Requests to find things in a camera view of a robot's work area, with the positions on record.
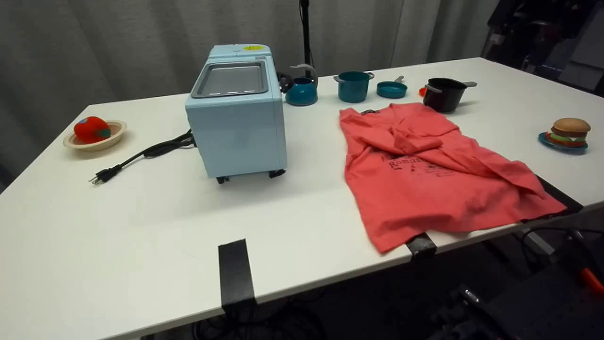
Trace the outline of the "orange sweatshirt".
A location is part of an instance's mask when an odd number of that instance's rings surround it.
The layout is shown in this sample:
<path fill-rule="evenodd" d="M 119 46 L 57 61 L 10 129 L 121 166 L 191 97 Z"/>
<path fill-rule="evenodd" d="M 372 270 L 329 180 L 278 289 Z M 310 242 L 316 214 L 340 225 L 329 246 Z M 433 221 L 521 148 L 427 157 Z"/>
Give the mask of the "orange sweatshirt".
<path fill-rule="evenodd" d="M 380 253 L 427 231 L 467 234 L 565 210 L 527 165 L 480 146 L 423 104 L 348 108 L 340 129 L 344 178 Z"/>

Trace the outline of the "teal toy kettle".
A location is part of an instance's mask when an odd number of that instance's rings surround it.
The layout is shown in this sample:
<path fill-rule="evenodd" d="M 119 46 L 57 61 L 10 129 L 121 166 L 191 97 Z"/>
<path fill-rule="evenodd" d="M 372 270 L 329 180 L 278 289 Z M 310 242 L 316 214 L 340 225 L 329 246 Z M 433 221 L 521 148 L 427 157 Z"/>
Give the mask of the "teal toy kettle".
<path fill-rule="evenodd" d="M 295 70 L 302 70 L 300 78 L 278 74 L 280 89 L 285 95 L 289 106 L 312 106 L 317 102 L 316 68 L 312 64 L 295 64 Z"/>

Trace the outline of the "light blue toaster oven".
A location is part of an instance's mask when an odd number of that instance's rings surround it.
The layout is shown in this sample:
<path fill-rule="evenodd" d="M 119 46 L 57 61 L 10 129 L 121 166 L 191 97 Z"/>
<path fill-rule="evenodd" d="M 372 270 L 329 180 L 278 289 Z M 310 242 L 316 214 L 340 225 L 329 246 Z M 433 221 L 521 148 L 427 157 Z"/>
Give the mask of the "light blue toaster oven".
<path fill-rule="evenodd" d="M 285 174 L 283 98 L 268 46 L 214 46 L 185 112 L 210 178 Z"/>

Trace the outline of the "teal toy pot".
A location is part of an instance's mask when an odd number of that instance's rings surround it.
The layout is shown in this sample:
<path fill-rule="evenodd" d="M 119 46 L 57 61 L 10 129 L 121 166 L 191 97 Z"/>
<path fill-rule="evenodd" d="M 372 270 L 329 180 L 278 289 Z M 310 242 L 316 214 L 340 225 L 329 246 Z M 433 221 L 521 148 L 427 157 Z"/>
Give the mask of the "teal toy pot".
<path fill-rule="evenodd" d="M 342 72 L 334 76 L 338 83 L 338 98 L 342 102 L 365 102 L 368 95 L 368 85 L 374 80 L 372 72 Z"/>

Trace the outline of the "black tape strip front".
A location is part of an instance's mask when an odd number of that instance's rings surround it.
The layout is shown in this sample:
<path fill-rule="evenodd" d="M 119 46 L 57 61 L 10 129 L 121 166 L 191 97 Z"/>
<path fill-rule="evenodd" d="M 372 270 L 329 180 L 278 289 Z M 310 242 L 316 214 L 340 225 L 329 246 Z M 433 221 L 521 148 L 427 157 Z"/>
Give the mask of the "black tape strip front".
<path fill-rule="evenodd" d="M 246 240 L 219 246 L 219 284 L 221 306 L 225 312 L 255 304 L 253 276 Z"/>

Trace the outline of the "black tape strip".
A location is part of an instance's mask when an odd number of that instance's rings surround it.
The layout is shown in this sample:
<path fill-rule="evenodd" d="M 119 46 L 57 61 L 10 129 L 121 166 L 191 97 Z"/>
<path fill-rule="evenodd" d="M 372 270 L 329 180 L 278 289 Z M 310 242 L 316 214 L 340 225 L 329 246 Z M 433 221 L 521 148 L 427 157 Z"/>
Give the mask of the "black tape strip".
<path fill-rule="evenodd" d="M 255 304 L 253 276 L 246 240 L 219 246 L 219 284 L 221 306 L 225 312 Z"/>
<path fill-rule="evenodd" d="M 572 197 L 568 197 L 567 193 L 563 193 L 561 189 L 546 182 L 544 178 L 538 176 L 538 182 L 542 183 L 546 193 L 550 193 L 555 200 L 559 200 L 567 208 L 565 214 L 578 214 L 584 210 L 584 206 L 578 200 L 574 200 Z"/>

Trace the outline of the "teal pot lid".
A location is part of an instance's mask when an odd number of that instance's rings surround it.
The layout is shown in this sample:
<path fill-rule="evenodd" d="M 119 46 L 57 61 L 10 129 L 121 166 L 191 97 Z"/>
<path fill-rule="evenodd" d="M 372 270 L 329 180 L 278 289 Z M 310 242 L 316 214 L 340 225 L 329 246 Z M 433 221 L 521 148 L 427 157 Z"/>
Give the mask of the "teal pot lid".
<path fill-rule="evenodd" d="M 382 98 L 404 98 L 408 95 L 408 85 L 402 78 L 397 78 L 395 81 L 380 81 L 378 95 Z"/>

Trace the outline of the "black table clamp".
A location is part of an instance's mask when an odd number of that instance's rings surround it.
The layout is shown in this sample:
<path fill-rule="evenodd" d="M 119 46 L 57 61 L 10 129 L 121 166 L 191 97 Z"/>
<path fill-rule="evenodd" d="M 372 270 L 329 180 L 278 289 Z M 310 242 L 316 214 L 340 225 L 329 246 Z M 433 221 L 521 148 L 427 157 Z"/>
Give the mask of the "black table clamp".
<path fill-rule="evenodd" d="M 431 257 L 436 253 L 436 244 L 427 234 L 414 236 L 406 248 L 414 257 Z"/>

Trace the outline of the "black toy saucepan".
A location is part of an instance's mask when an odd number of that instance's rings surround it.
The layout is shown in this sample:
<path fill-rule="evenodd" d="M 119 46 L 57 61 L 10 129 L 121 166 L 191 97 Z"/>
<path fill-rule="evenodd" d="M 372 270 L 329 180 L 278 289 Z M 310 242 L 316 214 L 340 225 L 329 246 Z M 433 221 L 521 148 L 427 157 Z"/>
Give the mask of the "black toy saucepan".
<path fill-rule="evenodd" d="M 453 114 L 468 87 L 476 87 L 476 81 L 431 78 L 425 85 L 423 104 L 440 114 Z"/>

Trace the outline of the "beige shallow bowl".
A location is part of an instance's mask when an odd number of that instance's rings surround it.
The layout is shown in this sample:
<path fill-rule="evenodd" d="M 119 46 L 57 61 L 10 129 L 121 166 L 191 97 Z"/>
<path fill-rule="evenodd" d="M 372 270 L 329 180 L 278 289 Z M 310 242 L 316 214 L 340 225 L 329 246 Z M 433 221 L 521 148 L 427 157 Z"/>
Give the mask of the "beige shallow bowl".
<path fill-rule="evenodd" d="M 74 127 L 64 138 L 64 146 L 72 151 L 97 153 L 117 146 L 125 132 L 127 125 L 123 121 L 89 117 Z"/>

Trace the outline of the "red toy pepper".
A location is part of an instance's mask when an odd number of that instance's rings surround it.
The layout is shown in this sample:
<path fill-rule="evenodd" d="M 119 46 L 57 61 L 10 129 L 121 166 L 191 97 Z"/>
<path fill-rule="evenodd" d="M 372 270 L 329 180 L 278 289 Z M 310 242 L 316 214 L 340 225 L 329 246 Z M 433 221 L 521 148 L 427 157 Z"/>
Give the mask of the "red toy pepper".
<path fill-rule="evenodd" d="M 91 115 L 74 127 L 74 134 L 83 144 L 95 144 L 110 138 L 112 129 L 104 119 Z"/>

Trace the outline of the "blue small plate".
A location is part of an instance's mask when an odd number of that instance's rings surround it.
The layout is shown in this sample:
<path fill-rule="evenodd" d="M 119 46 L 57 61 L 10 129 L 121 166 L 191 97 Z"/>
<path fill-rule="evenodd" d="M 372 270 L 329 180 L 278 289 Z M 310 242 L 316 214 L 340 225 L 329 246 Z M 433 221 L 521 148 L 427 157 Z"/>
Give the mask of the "blue small plate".
<path fill-rule="evenodd" d="M 555 149 L 555 151 L 561 151 L 561 153 L 570 153 L 570 155 L 584 155 L 584 153 L 587 153 L 587 146 L 584 146 L 584 148 L 578 148 L 578 146 L 563 146 L 563 144 L 559 144 L 559 142 L 555 142 L 555 140 L 551 138 L 551 132 L 540 132 L 540 134 L 538 134 L 538 142 L 540 142 L 542 146 L 546 146 L 546 148 L 550 148 L 550 149 Z"/>

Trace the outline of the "black tape strip right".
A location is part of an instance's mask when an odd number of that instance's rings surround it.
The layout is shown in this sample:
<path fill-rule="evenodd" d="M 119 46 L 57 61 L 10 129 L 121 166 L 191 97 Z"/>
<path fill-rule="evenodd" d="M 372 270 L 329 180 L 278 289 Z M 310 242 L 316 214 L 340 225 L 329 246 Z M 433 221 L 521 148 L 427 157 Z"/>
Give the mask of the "black tape strip right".
<path fill-rule="evenodd" d="M 568 197 L 567 193 L 563 193 L 561 189 L 546 182 L 544 178 L 538 176 L 538 182 L 542 183 L 546 193 L 550 193 L 555 200 L 559 200 L 567 208 L 565 214 L 578 214 L 584 210 L 584 206 L 578 200 L 574 200 L 572 197 Z"/>

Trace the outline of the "toy hamburger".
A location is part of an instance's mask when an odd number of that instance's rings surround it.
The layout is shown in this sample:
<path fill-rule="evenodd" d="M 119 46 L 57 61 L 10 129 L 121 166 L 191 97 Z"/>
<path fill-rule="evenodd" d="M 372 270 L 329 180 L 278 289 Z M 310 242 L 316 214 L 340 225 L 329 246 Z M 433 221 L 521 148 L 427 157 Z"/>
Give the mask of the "toy hamburger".
<path fill-rule="evenodd" d="M 551 138 L 563 146 L 587 146 L 591 125 L 578 117 L 557 119 L 551 127 Z"/>

